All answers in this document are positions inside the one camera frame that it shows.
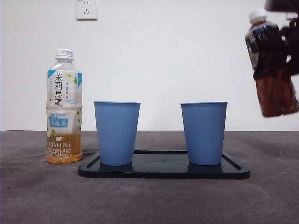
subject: cup rim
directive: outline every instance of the cup rim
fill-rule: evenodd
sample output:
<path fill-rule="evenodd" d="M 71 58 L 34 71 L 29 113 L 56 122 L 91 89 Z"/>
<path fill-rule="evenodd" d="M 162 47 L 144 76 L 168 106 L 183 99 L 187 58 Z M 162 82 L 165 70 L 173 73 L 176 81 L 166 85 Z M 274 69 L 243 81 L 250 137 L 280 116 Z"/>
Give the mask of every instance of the cup rim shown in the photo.
<path fill-rule="evenodd" d="M 228 104 L 226 101 L 212 101 L 212 102 L 186 102 L 181 103 L 181 105 L 189 105 L 189 104 Z"/>
<path fill-rule="evenodd" d="M 122 102 L 122 101 L 94 101 L 94 104 L 141 104 L 139 102 Z"/>

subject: jasmine oolong tea bottle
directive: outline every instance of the jasmine oolong tea bottle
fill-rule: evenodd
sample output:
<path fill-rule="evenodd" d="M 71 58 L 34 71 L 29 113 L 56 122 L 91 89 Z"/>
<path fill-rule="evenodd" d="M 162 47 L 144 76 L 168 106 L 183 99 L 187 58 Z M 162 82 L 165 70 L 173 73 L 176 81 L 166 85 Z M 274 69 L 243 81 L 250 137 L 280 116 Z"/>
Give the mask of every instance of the jasmine oolong tea bottle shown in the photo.
<path fill-rule="evenodd" d="M 47 162 L 67 164 L 82 158 L 82 73 L 73 52 L 57 49 L 57 63 L 47 75 Z"/>

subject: black tray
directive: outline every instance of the black tray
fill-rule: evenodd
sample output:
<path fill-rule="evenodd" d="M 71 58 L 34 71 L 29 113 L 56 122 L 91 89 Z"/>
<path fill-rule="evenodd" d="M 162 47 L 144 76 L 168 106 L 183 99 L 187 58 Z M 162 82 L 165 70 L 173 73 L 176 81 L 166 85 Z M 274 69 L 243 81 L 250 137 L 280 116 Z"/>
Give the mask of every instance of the black tray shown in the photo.
<path fill-rule="evenodd" d="M 83 177 L 180 178 L 180 179 L 246 179 L 250 169 L 232 156 L 223 153 L 221 163 L 201 166 L 190 163 L 187 151 L 135 150 L 132 163 L 124 166 L 100 164 L 99 154 L 79 167 Z"/>

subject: blue cup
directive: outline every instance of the blue cup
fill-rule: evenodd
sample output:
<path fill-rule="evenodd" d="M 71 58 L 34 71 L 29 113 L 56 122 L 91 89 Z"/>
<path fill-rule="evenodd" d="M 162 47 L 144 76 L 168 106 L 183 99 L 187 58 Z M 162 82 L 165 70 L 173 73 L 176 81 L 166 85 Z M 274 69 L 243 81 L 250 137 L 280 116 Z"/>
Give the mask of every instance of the blue cup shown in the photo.
<path fill-rule="evenodd" d="M 95 101 L 100 162 L 122 166 L 132 162 L 140 103 Z"/>
<path fill-rule="evenodd" d="M 227 102 L 181 104 L 189 161 L 198 165 L 221 162 Z"/>

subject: white wall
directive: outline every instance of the white wall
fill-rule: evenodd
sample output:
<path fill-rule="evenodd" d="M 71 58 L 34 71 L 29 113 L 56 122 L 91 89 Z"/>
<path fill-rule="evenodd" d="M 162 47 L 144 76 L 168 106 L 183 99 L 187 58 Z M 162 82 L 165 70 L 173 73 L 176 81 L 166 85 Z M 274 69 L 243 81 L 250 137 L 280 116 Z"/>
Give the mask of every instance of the white wall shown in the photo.
<path fill-rule="evenodd" d="M 75 0 L 1 1 L 1 129 L 46 129 L 46 71 L 74 51 L 83 78 L 83 130 L 93 101 L 142 103 L 139 130 L 182 130 L 181 102 L 228 101 L 227 130 L 299 130 L 299 114 L 262 117 L 245 46 L 262 0 L 98 0 L 76 21 Z M 285 14 L 270 14 L 279 25 Z M 293 78 L 299 90 L 299 76 Z"/>

